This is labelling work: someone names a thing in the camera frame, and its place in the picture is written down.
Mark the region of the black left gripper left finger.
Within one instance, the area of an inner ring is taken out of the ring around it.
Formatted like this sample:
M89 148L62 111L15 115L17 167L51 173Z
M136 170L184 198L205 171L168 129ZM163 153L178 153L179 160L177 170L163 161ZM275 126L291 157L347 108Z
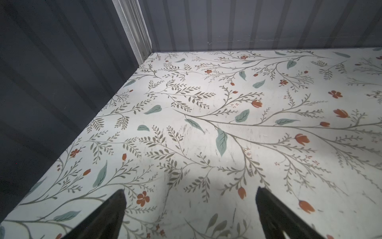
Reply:
M64 238L117 239L124 218L125 208L125 194L122 189L119 189L65 235Z

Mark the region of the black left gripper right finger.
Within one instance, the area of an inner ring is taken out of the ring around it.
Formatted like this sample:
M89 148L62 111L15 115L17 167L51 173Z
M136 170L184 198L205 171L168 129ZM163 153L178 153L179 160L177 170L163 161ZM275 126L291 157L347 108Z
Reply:
M266 239L322 239L268 189L258 187L256 205Z

